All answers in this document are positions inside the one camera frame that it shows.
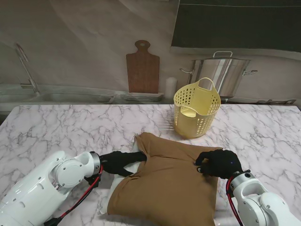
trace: white marble table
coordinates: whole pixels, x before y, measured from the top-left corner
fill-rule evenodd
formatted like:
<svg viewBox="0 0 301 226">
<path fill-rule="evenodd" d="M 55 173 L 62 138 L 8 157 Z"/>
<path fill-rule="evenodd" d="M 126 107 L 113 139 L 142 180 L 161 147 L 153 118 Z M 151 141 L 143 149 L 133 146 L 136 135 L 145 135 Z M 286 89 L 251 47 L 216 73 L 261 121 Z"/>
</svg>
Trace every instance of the white marble table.
<svg viewBox="0 0 301 226">
<path fill-rule="evenodd" d="M 282 196 L 301 220 L 301 113 L 294 106 L 222 105 L 211 129 L 183 140 L 173 131 L 172 105 L 25 105 L 0 126 L 0 199 L 16 181 L 53 152 L 105 154 L 128 152 L 143 131 L 184 143 L 220 146 L 236 152 L 243 169 Z M 104 174 L 100 187 L 60 226 L 148 226 L 150 222 L 101 215 L 99 209 L 113 180 Z M 216 225 L 238 225 L 219 180 Z M 87 188 L 76 187 L 55 213 L 72 206 Z"/>
</svg>

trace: metal faucet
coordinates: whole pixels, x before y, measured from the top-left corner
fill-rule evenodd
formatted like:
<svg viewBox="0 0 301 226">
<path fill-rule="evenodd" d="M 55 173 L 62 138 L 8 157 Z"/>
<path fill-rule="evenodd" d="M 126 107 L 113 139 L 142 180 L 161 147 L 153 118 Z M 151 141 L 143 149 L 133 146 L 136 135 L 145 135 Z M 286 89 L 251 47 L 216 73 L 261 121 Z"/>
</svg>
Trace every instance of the metal faucet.
<svg viewBox="0 0 301 226">
<path fill-rule="evenodd" d="M 24 60 L 26 62 L 29 62 L 28 61 L 28 58 L 26 56 L 26 54 L 24 53 L 24 50 L 22 49 L 22 47 L 16 43 L 16 52 L 18 54 L 18 57 L 19 57 L 19 60 L 21 61 L 21 64 L 23 66 L 23 68 L 25 69 L 28 77 L 29 77 L 29 83 L 30 84 L 22 84 L 21 83 L 21 87 L 24 88 L 24 89 L 33 89 L 33 91 L 36 93 L 36 94 L 40 94 L 40 91 L 39 91 L 39 88 L 38 88 L 38 85 L 36 84 L 36 82 L 33 80 L 32 78 L 32 75 L 30 74 L 26 64 L 24 63 Z"/>
</svg>

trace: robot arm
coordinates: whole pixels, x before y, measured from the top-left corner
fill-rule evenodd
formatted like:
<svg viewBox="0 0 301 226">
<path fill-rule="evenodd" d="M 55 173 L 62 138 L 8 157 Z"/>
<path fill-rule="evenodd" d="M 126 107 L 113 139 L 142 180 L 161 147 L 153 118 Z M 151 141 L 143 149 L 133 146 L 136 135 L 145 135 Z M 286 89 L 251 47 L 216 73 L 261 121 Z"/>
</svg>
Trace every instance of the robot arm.
<svg viewBox="0 0 301 226">
<path fill-rule="evenodd" d="M 236 176 L 230 182 L 230 188 L 245 226 L 301 226 L 286 202 L 269 192 L 251 173 Z"/>
<path fill-rule="evenodd" d="M 84 177 L 99 172 L 96 153 L 76 157 L 58 151 L 17 182 L 0 202 L 0 225 L 40 226 Z"/>
</svg>

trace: yellow plastic basket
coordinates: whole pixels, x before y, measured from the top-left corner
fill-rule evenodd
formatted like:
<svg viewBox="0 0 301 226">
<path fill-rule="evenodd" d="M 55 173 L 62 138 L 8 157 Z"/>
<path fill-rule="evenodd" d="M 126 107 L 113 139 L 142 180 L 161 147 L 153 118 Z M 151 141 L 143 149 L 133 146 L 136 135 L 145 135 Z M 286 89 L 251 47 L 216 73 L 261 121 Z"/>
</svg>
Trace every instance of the yellow plastic basket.
<svg viewBox="0 0 301 226">
<path fill-rule="evenodd" d="M 199 87 L 199 81 L 186 85 L 174 95 L 174 129 L 191 139 L 204 135 L 211 127 L 221 98 L 212 82 L 211 90 Z"/>
</svg>

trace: brown cloth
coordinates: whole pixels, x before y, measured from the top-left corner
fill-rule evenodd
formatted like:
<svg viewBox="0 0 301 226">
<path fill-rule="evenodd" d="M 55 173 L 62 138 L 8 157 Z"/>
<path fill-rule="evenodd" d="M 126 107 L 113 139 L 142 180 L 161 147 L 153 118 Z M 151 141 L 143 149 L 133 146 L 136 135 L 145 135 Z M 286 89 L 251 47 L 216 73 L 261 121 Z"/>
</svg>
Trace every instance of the brown cloth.
<svg viewBox="0 0 301 226">
<path fill-rule="evenodd" d="M 142 133 L 136 141 L 147 161 L 116 187 L 108 214 L 159 226 L 214 226 L 218 178 L 204 177 L 194 162 L 201 152 L 220 148 L 186 145 L 151 133 Z"/>
</svg>

